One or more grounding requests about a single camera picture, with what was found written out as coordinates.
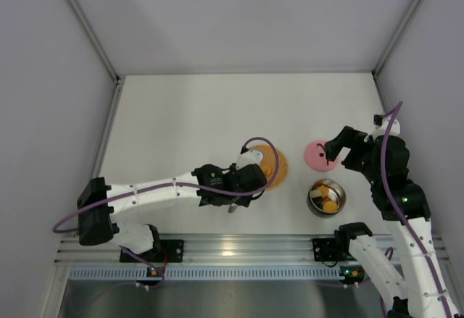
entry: white tabletop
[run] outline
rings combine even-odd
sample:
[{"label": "white tabletop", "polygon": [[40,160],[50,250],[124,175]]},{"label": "white tabletop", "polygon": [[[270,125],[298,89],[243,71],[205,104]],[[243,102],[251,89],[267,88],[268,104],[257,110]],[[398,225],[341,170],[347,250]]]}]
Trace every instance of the white tabletop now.
[{"label": "white tabletop", "polygon": [[[379,113],[368,73],[129,76],[101,176],[107,184],[142,183],[203,164],[227,167],[248,138],[264,136],[286,155],[289,173],[249,208],[229,214],[227,206],[176,206],[140,216],[139,222],[161,233],[314,235],[362,221],[376,234],[387,233],[360,173],[340,164],[319,173],[303,159],[309,142],[331,140],[345,125],[371,132]],[[347,193],[344,210],[327,219],[306,204],[310,186],[325,177]]]}]

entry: yellow object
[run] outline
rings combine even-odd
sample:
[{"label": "yellow object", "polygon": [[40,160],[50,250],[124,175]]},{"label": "yellow object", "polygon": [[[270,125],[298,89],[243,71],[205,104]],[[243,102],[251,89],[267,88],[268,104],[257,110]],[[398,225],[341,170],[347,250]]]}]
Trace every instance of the yellow object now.
[{"label": "yellow object", "polygon": [[322,193],[322,198],[326,198],[328,196],[328,188],[325,185],[318,186],[318,190]]},{"label": "yellow object", "polygon": [[[274,152],[270,146],[265,144],[260,144],[258,146],[254,146],[253,149],[257,149],[261,151],[264,157],[261,160],[261,170],[264,172],[266,176],[266,180],[269,181],[274,174],[274,170],[276,169],[276,158],[274,157]],[[282,151],[277,149],[278,154],[278,172],[277,176],[273,183],[269,186],[267,190],[272,190],[278,187],[283,181],[285,180],[287,173],[289,172],[289,164],[287,163],[286,157],[283,155]]]},{"label": "yellow object", "polygon": [[336,212],[339,209],[335,201],[328,200],[322,205],[322,210],[325,212]]}]

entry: perforated metal strip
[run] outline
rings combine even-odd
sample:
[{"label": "perforated metal strip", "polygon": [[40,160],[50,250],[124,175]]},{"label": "perforated metal strip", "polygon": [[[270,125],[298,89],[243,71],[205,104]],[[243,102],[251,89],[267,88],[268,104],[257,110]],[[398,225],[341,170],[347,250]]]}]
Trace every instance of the perforated metal strip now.
[{"label": "perforated metal strip", "polygon": [[[76,266],[70,280],[154,280],[146,267]],[[167,268],[166,280],[340,280],[339,267],[187,266]]]}]

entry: yellow food item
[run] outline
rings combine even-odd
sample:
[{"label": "yellow food item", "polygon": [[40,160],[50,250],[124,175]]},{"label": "yellow food item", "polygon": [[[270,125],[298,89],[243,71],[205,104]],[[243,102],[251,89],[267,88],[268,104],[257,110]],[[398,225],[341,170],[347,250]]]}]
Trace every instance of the yellow food item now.
[{"label": "yellow food item", "polygon": [[328,200],[322,205],[322,210],[325,212],[336,212],[339,209],[335,201]]},{"label": "yellow food item", "polygon": [[318,186],[318,189],[322,193],[322,198],[326,198],[328,196],[328,188],[325,185]]}]

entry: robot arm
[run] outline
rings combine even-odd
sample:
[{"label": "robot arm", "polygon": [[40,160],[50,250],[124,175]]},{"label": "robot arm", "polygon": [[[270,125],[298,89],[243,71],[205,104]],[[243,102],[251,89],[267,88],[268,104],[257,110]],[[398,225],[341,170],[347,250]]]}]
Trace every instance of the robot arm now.
[{"label": "robot arm", "polygon": [[[330,161],[335,160],[343,147],[351,149],[341,164],[349,170],[361,172],[370,183],[373,202],[397,244],[405,280],[392,265],[387,264],[385,256],[376,248],[370,231],[357,235],[347,232],[353,225],[340,227],[336,232],[336,238],[342,240],[338,242],[339,248],[355,257],[365,268],[386,307],[391,309],[389,317],[446,317],[443,298],[447,301],[451,317],[462,317],[447,294],[440,272],[431,238],[431,214],[425,193],[419,185],[407,178],[409,151],[405,142],[397,137],[397,120],[392,120],[394,123],[386,147],[388,183],[394,201],[426,247],[427,254],[421,251],[407,225],[403,225],[386,194],[381,179],[380,161],[381,144],[390,120],[390,117],[376,116],[374,122],[377,128],[371,135],[345,127],[335,139],[325,144],[325,149],[327,160]],[[431,273],[432,267],[437,272],[439,284]],[[443,288],[444,293],[439,293],[438,285]]]},{"label": "robot arm", "polygon": [[161,251],[156,227],[130,222],[129,216],[178,204],[248,207],[257,198],[248,192],[267,183],[259,166],[263,157],[261,151],[247,149],[226,170],[206,164],[178,177],[142,184],[107,185],[103,177],[95,178],[80,195],[78,209],[109,201],[78,215],[79,243],[94,246],[110,242],[135,254],[151,249]]}]

